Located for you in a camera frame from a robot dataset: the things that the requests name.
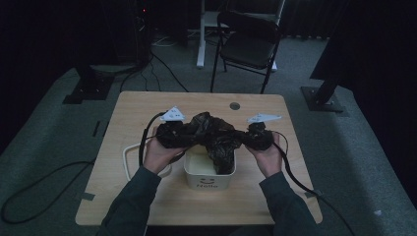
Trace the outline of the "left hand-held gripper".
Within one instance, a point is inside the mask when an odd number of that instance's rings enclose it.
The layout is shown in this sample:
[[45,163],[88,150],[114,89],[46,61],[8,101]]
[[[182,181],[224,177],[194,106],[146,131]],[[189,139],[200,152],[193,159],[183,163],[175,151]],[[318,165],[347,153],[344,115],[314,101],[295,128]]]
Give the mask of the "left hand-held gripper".
[[181,148],[183,146],[180,131],[183,128],[185,115],[177,106],[164,112],[160,120],[162,124],[157,127],[156,137],[165,148]]

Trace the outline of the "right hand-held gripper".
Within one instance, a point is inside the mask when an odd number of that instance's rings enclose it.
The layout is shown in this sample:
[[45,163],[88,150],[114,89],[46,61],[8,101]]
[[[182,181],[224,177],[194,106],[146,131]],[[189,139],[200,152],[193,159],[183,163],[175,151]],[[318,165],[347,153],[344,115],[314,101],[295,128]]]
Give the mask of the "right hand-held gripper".
[[249,118],[248,130],[245,133],[244,145],[254,150],[266,150],[274,142],[272,131],[266,128],[266,121],[280,119],[280,115],[258,113]]

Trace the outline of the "black trash bag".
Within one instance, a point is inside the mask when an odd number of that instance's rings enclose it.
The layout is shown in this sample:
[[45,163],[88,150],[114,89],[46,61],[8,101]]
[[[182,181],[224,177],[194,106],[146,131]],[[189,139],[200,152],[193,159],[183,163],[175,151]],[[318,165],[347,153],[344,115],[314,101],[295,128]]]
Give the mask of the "black trash bag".
[[180,147],[205,147],[215,172],[225,175],[232,172],[234,150],[243,144],[245,136],[245,132],[236,130],[223,119],[202,112],[180,129],[178,144]]

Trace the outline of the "white square bin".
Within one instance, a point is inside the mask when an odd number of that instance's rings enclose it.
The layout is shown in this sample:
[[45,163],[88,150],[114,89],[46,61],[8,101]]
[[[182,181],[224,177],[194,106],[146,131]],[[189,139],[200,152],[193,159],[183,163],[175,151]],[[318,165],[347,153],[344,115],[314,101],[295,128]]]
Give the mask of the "white square bin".
[[217,174],[213,161],[203,146],[194,146],[185,152],[184,170],[188,186],[197,191],[222,191],[228,188],[236,170],[236,163],[225,174]]

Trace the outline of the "person's right hand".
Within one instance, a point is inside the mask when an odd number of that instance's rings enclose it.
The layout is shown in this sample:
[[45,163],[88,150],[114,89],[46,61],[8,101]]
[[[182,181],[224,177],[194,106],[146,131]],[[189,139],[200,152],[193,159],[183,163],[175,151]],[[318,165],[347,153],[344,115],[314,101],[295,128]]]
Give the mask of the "person's right hand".
[[276,145],[279,144],[279,134],[273,134],[272,145],[266,150],[247,150],[254,156],[260,171],[268,178],[282,170],[282,157]]

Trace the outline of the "person's left hand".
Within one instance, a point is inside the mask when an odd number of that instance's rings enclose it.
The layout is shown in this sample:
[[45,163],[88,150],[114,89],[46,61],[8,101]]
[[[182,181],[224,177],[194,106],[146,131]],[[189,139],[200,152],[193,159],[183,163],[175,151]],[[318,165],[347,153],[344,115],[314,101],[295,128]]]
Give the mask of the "person's left hand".
[[147,151],[143,167],[154,174],[159,174],[172,159],[185,150],[184,147],[165,148],[157,138],[147,142]]

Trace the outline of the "black stand with bolted base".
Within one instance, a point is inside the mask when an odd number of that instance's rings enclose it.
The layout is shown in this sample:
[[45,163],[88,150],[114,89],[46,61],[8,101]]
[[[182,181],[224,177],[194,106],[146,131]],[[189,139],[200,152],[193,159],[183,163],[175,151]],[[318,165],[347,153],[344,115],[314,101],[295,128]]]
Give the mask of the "black stand with bolted base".
[[343,111],[341,105],[334,100],[333,95],[342,79],[343,64],[346,62],[346,54],[342,44],[342,30],[339,27],[345,25],[345,12],[349,7],[349,2],[350,0],[344,0],[328,44],[311,74],[311,79],[322,80],[323,83],[318,88],[301,87],[311,111]]

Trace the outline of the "round grey stand base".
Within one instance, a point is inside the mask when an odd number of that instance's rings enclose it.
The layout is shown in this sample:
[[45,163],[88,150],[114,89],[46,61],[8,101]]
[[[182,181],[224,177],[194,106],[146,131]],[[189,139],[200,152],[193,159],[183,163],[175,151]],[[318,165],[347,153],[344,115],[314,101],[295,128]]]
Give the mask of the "round grey stand base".
[[91,67],[102,74],[118,75],[135,70],[134,65],[91,65]]

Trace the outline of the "black folding chair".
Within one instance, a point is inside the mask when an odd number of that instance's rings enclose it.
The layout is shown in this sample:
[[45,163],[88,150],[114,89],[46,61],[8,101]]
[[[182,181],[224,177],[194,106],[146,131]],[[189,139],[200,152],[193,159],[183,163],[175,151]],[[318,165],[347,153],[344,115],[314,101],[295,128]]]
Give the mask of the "black folding chair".
[[230,66],[264,76],[263,93],[281,40],[279,25],[269,19],[234,11],[220,12],[216,23],[218,42],[210,91],[214,89],[217,62],[221,59],[224,71]]

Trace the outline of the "black stand with square base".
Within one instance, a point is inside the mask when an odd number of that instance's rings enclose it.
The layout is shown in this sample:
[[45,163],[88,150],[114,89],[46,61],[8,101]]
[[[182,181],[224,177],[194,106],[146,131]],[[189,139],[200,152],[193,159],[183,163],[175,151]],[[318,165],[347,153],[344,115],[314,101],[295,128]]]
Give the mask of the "black stand with square base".
[[114,81],[113,76],[103,75],[90,65],[82,64],[75,67],[80,79],[63,104],[81,104],[84,100],[105,100]]

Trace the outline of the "dark computer tower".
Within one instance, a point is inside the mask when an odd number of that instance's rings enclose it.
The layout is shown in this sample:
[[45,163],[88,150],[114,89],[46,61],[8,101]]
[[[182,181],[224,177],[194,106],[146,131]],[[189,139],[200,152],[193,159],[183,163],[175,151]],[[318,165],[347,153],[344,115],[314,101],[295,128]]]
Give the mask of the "dark computer tower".
[[151,45],[151,3],[150,0],[132,0],[132,4],[137,64],[145,66]]

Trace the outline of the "white desk frame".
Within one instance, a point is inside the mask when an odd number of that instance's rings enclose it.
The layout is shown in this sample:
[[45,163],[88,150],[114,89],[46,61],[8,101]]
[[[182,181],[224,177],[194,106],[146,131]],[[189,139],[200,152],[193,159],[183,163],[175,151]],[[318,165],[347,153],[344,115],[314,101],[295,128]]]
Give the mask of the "white desk frame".
[[280,23],[286,0],[200,0],[200,39],[197,68],[206,61],[206,37],[216,28],[216,18],[223,10],[237,11]]

